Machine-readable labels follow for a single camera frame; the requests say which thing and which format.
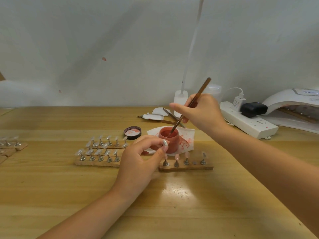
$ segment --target wooden desk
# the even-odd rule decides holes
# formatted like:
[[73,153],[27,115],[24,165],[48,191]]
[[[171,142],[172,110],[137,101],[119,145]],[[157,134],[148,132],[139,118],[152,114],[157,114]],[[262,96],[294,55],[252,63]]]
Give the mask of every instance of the wooden desk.
[[[0,136],[29,146],[0,165],[0,238],[35,238],[112,186],[117,169],[75,166],[74,153],[91,136],[122,135],[151,107],[31,107],[0,116]],[[315,238],[267,189],[201,131],[213,171],[156,173],[105,238]],[[319,136],[281,127],[265,141],[319,165]]]

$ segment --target electrical outlet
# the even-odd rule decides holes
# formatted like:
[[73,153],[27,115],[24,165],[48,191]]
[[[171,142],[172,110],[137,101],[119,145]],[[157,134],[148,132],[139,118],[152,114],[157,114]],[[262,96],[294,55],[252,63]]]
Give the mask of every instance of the electrical outlet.
[[270,136],[274,135],[278,127],[272,123],[260,118],[253,117],[248,118],[241,114],[241,112],[236,112],[232,109],[232,103],[228,101],[221,102],[220,109],[225,117],[230,123],[234,124],[236,127],[244,131],[254,138],[270,139]]

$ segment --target small jar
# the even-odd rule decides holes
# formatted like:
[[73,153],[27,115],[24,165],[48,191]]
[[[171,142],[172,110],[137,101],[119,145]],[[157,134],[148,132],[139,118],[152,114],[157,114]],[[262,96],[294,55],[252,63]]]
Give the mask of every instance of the small jar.
[[169,133],[171,132],[171,130],[172,130],[171,126],[166,126],[159,131],[159,138],[164,138],[165,140],[169,141],[168,150],[166,151],[167,154],[175,153],[178,150],[178,144],[179,144],[178,130],[175,129],[173,133],[169,136]]

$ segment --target plug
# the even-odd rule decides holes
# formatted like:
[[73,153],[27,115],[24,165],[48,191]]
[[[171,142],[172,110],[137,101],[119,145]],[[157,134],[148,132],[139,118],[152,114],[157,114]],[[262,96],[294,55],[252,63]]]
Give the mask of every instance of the plug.
[[232,105],[232,109],[236,112],[240,111],[240,108],[243,104],[245,104],[246,99],[244,98],[244,93],[239,93],[239,96],[236,96]]

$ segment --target white container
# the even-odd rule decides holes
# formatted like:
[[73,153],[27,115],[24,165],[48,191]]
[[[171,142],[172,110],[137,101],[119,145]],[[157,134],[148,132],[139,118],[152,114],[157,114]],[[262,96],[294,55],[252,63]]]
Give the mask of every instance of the white container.
[[216,84],[208,84],[203,93],[211,94],[220,104],[221,103],[221,86]]

